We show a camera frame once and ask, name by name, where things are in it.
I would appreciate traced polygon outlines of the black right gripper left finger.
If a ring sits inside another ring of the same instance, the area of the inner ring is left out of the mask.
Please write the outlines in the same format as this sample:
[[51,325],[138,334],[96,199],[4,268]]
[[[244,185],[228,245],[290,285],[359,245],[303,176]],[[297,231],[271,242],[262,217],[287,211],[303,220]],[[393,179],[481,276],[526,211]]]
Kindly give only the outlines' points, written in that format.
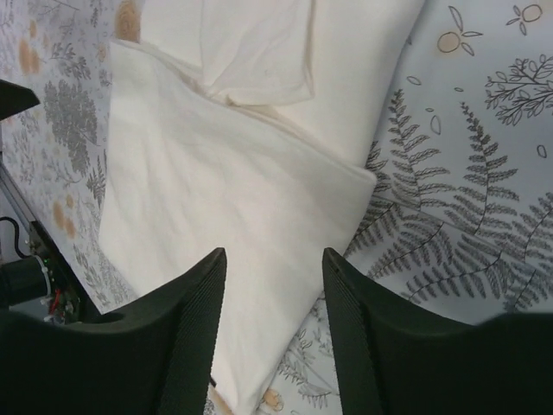
[[96,322],[1,314],[4,414],[201,414],[226,283],[217,248]]

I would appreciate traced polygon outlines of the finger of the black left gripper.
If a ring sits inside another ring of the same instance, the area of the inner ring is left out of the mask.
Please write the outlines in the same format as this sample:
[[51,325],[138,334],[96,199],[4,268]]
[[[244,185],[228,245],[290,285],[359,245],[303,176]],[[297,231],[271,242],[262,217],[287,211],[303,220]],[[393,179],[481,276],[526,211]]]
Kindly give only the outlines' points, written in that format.
[[25,86],[0,80],[0,120],[4,121],[20,112],[40,104],[36,94]]

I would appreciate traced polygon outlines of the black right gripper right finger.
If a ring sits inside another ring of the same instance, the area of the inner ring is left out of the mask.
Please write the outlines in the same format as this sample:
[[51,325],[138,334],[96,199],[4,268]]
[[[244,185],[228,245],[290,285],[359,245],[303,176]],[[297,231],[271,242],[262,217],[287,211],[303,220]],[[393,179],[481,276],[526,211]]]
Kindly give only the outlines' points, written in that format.
[[551,413],[551,315],[457,322],[387,290],[331,248],[322,273],[345,414]]

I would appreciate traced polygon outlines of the white t shirt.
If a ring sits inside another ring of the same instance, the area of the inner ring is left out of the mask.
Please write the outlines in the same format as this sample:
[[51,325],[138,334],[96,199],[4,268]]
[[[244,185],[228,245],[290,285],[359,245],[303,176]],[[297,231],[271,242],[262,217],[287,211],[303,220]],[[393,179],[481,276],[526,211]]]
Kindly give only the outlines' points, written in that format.
[[420,1],[148,1],[111,44],[99,244],[138,295],[226,250],[211,375],[254,413],[376,187]]

